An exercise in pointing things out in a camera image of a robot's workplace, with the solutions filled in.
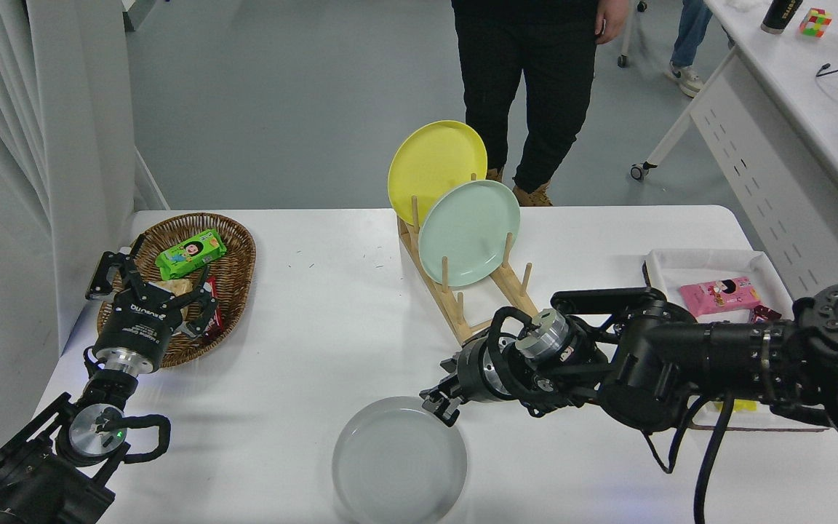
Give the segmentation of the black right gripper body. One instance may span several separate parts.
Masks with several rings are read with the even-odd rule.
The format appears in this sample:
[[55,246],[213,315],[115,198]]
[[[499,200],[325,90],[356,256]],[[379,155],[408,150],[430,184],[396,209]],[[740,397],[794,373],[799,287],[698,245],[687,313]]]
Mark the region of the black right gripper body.
[[459,384],[457,395],[463,402],[501,401],[501,394],[489,382],[484,371],[485,356],[488,356],[486,338],[469,341],[453,355]]

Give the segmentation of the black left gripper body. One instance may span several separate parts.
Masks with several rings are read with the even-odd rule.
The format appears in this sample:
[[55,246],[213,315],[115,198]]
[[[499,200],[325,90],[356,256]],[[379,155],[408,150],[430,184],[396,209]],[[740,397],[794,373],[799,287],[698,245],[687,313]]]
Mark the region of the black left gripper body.
[[114,296],[112,311],[94,345],[98,359],[107,361],[114,349],[126,349],[147,362],[162,362],[183,315],[169,305],[175,298],[172,294],[151,293],[147,298],[140,304],[133,293]]

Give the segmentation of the person's left hand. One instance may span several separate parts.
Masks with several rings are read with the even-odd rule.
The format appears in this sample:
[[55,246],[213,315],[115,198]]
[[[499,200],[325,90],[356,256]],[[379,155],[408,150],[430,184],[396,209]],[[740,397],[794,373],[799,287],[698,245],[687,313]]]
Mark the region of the person's left hand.
[[599,0],[596,3],[594,35],[596,44],[612,42],[622,32],[629,16],[629,1]]

